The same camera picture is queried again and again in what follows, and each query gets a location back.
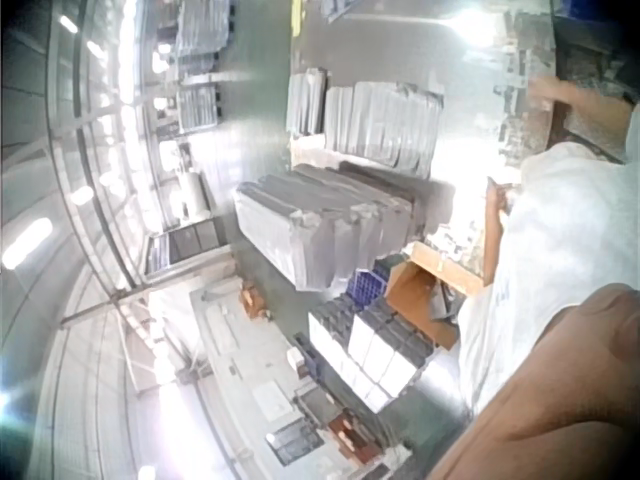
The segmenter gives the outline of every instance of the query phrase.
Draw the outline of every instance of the workbench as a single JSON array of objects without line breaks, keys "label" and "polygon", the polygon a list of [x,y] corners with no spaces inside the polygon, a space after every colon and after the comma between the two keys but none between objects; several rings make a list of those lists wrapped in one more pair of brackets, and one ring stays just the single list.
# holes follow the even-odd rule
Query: workbench
[{"label": "workbench", "polygon": [[[332,23],[319,2],[296,3],[292,74],[318,67],[329,72],[329,87],[406,82],[443,95],[424,182],[427,229],[416,255],[428,258],[436,271],[422,266],[436,275],[453,269],[463,293],[474,293],[482,286],[487,177],[517,183],[523,160],[547,148],[552,106],[530,100],[527,86],[529,78],[556,72],[550,2],[364,0]],[[493,46],[473,47],[442,21],[470,5],[500,19]],[[292,163],[336,166],[346,158],[376,166],[323,147],[322,136],[292,142]]]}]

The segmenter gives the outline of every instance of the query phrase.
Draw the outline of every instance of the person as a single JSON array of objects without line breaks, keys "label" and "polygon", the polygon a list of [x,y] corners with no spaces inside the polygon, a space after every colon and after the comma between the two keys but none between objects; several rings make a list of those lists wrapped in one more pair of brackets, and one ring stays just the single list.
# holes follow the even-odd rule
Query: person
[{"label": "person", "polygon": [[458,318],[476,419],[429,478],[608,478],[640,426],[640,109],[556,78],[530,93],[626,136],[627,162],[526,160],[504,228],[490,186],[486,287]]},{"label": "person", "polygon": [[487,195],[484,281],[460,326],[462,396],[479,414],[564,309],[612,283],[640,287],[640,111],[556,78],[532,82],[535,97],[568,103],[627,136],[627,163],[598,160],[576,143],[527,159],[521,194],[503,228],[504,194]]}]

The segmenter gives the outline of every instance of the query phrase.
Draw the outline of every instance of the white shirt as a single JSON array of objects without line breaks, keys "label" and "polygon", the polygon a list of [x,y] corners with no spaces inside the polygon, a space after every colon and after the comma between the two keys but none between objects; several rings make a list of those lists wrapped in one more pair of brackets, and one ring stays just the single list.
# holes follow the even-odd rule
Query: white shirt
[{"label": "white shirt", "polygon": [[526,160],[505,225],[495,282],[463,306],[462,395],[480,413],[551,319],[611,283],[640,288],[640,109],[624,166],[560,144]]}]

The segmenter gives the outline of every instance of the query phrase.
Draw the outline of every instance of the skin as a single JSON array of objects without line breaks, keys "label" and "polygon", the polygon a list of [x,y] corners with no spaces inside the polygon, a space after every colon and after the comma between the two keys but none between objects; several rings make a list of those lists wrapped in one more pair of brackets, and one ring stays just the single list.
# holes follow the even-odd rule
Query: skin
[{"label": "skin", "polygon": [[[633,109],[557,78],[530,94],[569,104],[623,139]],[[500,190],[487,193],[485,283],[493,282],[502,227]],[[487,408],[428,477],[470,480],[608,479],[638,469],[640,293],[609,285],[558,314]],[[631,476],[640,478],[634,470]]]},{"label": "skin", "polygon": [[487,203],[485,208],[485,240],[484,240],[484,286],[493,284],[498,260],[500,258],[500,241],[504,228],[500,222],[500,210],[504,210],[507,201],[505,191],[489,180],[487,187]]}]

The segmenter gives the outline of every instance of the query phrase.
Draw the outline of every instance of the fluorescent light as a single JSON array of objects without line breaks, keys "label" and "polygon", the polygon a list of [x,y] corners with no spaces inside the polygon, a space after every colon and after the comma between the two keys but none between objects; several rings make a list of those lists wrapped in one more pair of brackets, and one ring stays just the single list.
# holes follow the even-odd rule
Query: fluorescent light
[{"label": "fluorescent light", "polygon": [[104,130],[105,135],[111,135],[113,133],[113,123],[111,122],[111,115],[100,117],[98,119],[98,122],[100,122],[100,125],[102,125],[102,130]]},{"label": "fluorescent light", "polygon": [[2,263],[8,270],[15,269],[27,256],[51,235],[53,225],[48,218],[39,218],[9,245],[2,255]]},{"label": "fluorescent light", "polygon": [[158,97],[153,99],[153,107],[156,110],[164,110],[169,105],[169,102],[164,97]]},{"label": "fluorescent light", "polygon": [[138,471],[138,480],[156,480],[156,469],[151,465],[145,465]]},{"label": "fluorescent light", "polygon": [[62,15],[60,17],[60,23],[62,24],[62,26],[64,28],[69,30],[71,33],[78,33],[78,27],[76,27],[75,23],[73,23],[71,20],[69,20],[69,17],[67,17],[65,15]]},{"label": "fluorescent light", "polygon": [[124,198],[127,196],[127,187],[119,178],[109,185],[109,191],[116,197]]},{"label": "fluorescent light", "polygon": [[114,172],[105,172],[102,175],[100,175],[100,183],[105,187],[108,187],[117,179],[118,179],[118,176]]},{"label": "fluorescent light", "polygon": [[153,52],[151,68],[154,73],[162,73],[169,68],[169,64],[160,58],[160,54],[158,52]]},{"label": "fluorescent light", "polygon": [[100,48],[100,46],[97,43],[89,40],[87,42],[87,47],[89,48],[89,51],[93,53],[96,57],[98,57],[100,60],[106,60],[107,54],[105,53],[104,50],[102,50],[102,48]]},{"label": "fluorescent light", "polygon": [[84,205],[93,198],[93,188],[85,185],[71,194],[71,201],[76,205]]}]

